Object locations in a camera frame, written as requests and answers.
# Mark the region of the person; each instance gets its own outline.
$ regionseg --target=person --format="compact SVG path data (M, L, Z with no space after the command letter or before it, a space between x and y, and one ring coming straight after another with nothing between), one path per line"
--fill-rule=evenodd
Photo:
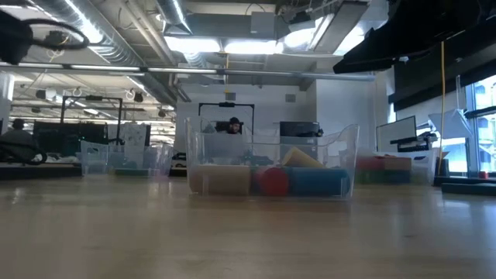
M2 144L2 142L4 142L4 143L19 143L19 144L35 146L33 136L31 136L30 133L24 131L23 129L24 129L24 120L14 119L12 123L12 129L0 136L0 145ZM8 144L3 144L2 149L8 150L25 160L32 160L36 156L36 151L27 147L10 146Z
M241 129L241 122L236 117L232 117L229 120L229 129L225 131L225 133L236 135L241 133L240 129Z

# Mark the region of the desk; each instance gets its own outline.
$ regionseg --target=desk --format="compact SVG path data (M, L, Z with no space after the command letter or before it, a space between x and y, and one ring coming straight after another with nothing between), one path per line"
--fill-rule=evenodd
M4 278L494 278L496 199L356 187L350 202L191 197L185 179L3 181Z

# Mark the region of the metal frame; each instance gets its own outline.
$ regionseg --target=metal frame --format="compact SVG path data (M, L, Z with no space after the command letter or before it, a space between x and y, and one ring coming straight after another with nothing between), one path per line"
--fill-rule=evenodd
M133 66L102 66L87 64L56 64L56 63L19 63L11 65L0 62L0 68L5 71L42 71L46 73L74 73L79 74L109 74L118 73L127 76L143 76L147 73L173 73L173 74L217 74L217 75L250 75L250 76L273 76L283 78L314 78L337 81L375 81L372 74L333 74L312 73L304 71L259 71L259 70L237 70L237 69L208 69L208 68L184 68L184 67L133 67Z
M115 97L100 97L100 96L79 96L79 97L74 97L74 96L64 96L62 97L62 108L61 108L61 112L60 112L60 124L64 124L64 116L65 116L65 110L66 110L66 105L65 105L65 102L66 100L68 100L69 98L71 99L76 99L76 100L79 100L79 99L85 99L85 100L89 100L89 101L102 101L103 99L105 100L117 100L119 101L119 116L117 118L117 135L116 135L116 140L117 142L119 142L120 138L119 138L119 135L120 135L120 129L121 129L121 116L122 116L122 98L115 98Z
M231 102L220 102L220 103L199 103L198 104L198 116L202 114L202 106L204 105L217 105L220 108L234 108L236 106L249 106L252 109L251 113L251 134L253 135L255 131L255 105L254 104L236 104Z

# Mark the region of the wooden block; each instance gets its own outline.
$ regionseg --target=wooden block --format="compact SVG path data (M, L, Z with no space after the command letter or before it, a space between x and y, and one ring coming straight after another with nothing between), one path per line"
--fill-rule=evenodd
M323 164L310 157L297 147L292 147L282 159L281 164L285 167L315 167L325 168Z
M198 165L188 168L191 191L204 195L248 195L251 175L248 166Z

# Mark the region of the pillar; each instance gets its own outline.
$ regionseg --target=pillar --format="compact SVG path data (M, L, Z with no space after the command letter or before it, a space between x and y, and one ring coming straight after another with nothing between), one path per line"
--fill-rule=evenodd
M9 126L10 105L14 95L15 81L13 74L0 74L0 121L2 121L0 134L7 132Z

